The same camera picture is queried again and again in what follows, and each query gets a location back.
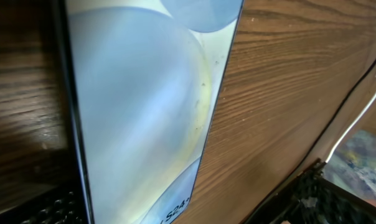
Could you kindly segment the Samsung Galaxy smartphone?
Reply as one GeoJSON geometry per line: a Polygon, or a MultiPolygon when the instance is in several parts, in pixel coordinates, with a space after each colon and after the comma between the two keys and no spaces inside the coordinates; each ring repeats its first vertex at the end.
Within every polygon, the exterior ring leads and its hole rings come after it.
{"type": "Polygon", "coordinates": [[[51,3],[84,223],[190,203],[243,0],[51,3]]]}

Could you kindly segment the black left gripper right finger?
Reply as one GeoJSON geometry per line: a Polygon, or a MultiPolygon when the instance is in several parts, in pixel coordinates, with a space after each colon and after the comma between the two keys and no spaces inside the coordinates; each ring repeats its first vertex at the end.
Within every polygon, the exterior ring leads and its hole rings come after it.
{"type": "Polygon", "coordinates": [[[326,180],[325,165],[316,161],[277,195],[271,223],[376,224],[376,207],[326,180]]]}

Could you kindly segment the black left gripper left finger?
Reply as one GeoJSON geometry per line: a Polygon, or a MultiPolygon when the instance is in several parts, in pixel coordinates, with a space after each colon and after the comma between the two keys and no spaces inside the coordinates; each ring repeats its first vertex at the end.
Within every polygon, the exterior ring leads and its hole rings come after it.
{"type": "Polygon", "coordinates": [[[0,224],[84,224],[87,222],[81,188],[76,182],[65,182],[0,213],[0,224]]]}

